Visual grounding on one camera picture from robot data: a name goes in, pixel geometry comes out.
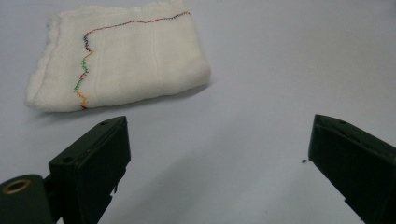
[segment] orange thread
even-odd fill
[[[119,27],[119,26],[127,25],[127,24],[130,24],[130,23],[133,23],[133,22],[147,24],[147,23],[152,23],[152,22],[156,22],[156,21],[170,21],[170,20],[174,20],[177,17],[184,16],[184,15],[190,15],[190,12],[185,11],[185,12],[182,12],[180,14],[177,14],[174,17],[160,18],[160,19],[156,19],[156,20],[153,20],[153,21],[127,21],[125,23],[121,23],[121,24],[117,24],[117,25],[105,26],[105,27],[102,27],[102,28],[94,29],[94,30],[89,31],[87,34],[85,34],[83,40],[84,40],[84,43],[85,43],[85,50],[87,50],[89,52],[89,54],[87,54],[81,61],[81,67],[82,67],[82,70],[84,71],[84,73],[79,76],[78,82],[77,82],[77,84],[76,84],[76,86],[74,88],[74,92],[77,94],[77,96],[79,98],[81,98],[81,103],[80,103],[81,107],[83,109],[86,109],[87,108],[87,103],[88,103],[88,97],[84,93],[82,93],[79,90],[79,88],[80,88],[81,83],[84,81],[85,77],[90,73],[89,68],[87,66],[87,59],[91,55],[93,55],[93,50],[90,49],[90,41],[88,39],[89,35],[93,34],[96,31],[101,31],[101,30],[105,30],[105,29]]]

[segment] screw hole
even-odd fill
[[[3,193],[5,194],[14,194],[18,193],[23,189],[26,189],[30,185],[30,180],[29,179],[20,179],[20,180],[15,180],[9,184],[7,184],[3,188]]]
[[[69,163],[70,161],[72,161],[73,160],[73,157],[66,157],[66,158],[64,158],[63,160],[62,160],[62,162],[64,162],[64,163]]]

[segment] white background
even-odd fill
[[[186,0],[212,68],[206,88],[74,113],[23,104],[50,15],[150,2],[0,2],[0,182],[48,175],[92,126],[124,115],[132,162],[102,224],[361,223],[302,160],[315,114],[396,146],[396,1]]]

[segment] folded towel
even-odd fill
[[[79,7],[53,16],[26,105],[68,112],[176,94],[209,80],[182,0],[143,7]]]

